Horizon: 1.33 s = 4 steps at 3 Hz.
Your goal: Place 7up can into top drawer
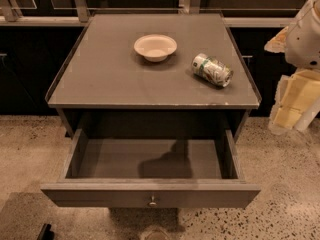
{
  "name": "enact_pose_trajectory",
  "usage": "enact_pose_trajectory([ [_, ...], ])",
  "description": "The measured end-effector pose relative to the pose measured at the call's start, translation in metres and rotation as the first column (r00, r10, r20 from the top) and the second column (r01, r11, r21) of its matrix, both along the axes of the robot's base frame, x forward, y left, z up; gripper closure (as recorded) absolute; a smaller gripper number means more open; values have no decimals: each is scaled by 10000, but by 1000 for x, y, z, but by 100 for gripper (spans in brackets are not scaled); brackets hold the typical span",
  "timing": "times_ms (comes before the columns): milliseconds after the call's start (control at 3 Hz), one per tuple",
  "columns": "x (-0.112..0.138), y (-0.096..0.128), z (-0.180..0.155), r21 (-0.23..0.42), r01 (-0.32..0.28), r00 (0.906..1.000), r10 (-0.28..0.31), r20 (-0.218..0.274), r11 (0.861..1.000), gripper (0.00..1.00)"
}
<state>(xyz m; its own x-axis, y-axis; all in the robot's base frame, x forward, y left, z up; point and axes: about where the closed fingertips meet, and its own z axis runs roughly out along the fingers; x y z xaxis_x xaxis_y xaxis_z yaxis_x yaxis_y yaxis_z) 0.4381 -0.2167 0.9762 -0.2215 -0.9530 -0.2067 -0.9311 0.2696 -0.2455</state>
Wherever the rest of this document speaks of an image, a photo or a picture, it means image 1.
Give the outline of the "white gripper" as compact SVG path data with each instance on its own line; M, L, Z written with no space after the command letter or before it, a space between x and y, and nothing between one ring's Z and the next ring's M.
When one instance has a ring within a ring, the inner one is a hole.
M320 70L297 68L290 78L282 75L275 97L283 97L282 108L277 105L272 107L268 128L273 134L281 135L292 130L301 117L300 113L320 97Z

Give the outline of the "round robot base part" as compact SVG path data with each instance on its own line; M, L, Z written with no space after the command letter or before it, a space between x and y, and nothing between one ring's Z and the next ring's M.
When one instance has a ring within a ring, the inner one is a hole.
M170 240L170 237L161 227L149 227L141 233L140 240Z

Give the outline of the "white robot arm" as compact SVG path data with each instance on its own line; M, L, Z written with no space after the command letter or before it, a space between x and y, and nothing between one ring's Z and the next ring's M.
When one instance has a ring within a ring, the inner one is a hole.
M308 0L264 49L283 53L296 67L278 82L269 130L276 135L306 130L320 111L320 0Z

